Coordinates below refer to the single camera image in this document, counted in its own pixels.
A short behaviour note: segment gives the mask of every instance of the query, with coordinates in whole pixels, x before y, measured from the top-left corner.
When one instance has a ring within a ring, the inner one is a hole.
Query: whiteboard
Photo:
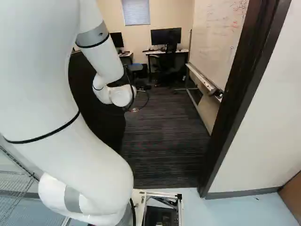
[[[249,0],[195,0],[189,62],[224,90]]]

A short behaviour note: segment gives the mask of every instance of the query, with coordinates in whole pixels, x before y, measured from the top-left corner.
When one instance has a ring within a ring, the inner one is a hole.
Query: wire mesh shelf
[[[33,182],[23,173],[0,171],[0,226],[5,225]]]

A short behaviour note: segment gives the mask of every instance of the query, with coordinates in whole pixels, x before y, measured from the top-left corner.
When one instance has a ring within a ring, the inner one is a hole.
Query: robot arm
[[[114,88],[107,86],[108,83],[120,79],[124,70],[94,0],[80,1],[80,24],[76,44],[97,71],[93,91],[98,99],[104,104],[113,103],[119,107],[128,105],[134,98],[129,85]]]
[[[123,67],[95,0],[6,0],[0,27],[0,133],[45,172],[39,195],[51,210],[95,226],[116,225],[132,195],[133,174],[89,130],[67,76],[76,40],[97,71],[98,98],[119,106],[133,98],[130,86],[106,86]]]

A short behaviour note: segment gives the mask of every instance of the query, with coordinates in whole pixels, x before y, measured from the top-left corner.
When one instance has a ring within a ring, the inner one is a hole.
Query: office chair
[[[175,73],[178,70],[175,69],[175,57],[177,50],[177,42],[171,39],[167,43],[166,53],[158,55],[150,55],[150,59],[155,60],[153,66],[156,68],[157,72],[157,82],[156,86],[167,85],[172,83],[177,79]]]

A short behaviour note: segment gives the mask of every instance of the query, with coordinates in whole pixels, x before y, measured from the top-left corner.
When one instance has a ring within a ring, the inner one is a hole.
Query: computer monitor
[[[181,43],[181,31],[181,27],[151,30],[151,44],[165,45],[168,41],[168,36],[170,35],[170,33],[174,35],[177,43]]]
[[[124,47],[121,32],[110,33],[110,36],[116,48]]]

